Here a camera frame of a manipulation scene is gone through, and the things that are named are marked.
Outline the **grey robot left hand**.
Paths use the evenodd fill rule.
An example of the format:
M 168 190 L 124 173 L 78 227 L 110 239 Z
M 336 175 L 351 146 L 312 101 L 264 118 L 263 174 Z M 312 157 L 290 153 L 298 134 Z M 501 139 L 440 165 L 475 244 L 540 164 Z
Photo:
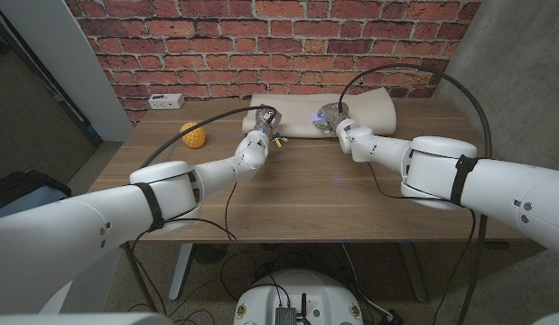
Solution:
M 281 119 L 281 113 L 274 107 L 262 105 L 256 111 L 256 123 L 253 130 L 264 133 L 269 138 L 272 138 Z

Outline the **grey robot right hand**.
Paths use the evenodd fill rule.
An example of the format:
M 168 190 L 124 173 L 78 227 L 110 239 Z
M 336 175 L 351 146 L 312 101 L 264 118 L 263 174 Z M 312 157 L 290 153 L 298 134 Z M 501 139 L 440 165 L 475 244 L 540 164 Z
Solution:
M 322 106 L 312 124 L 322 130 L 326 135 L 336 135 L 336 129 L 340 122 L 349 117 L 349 107 L 345 103 L 330 103 Z

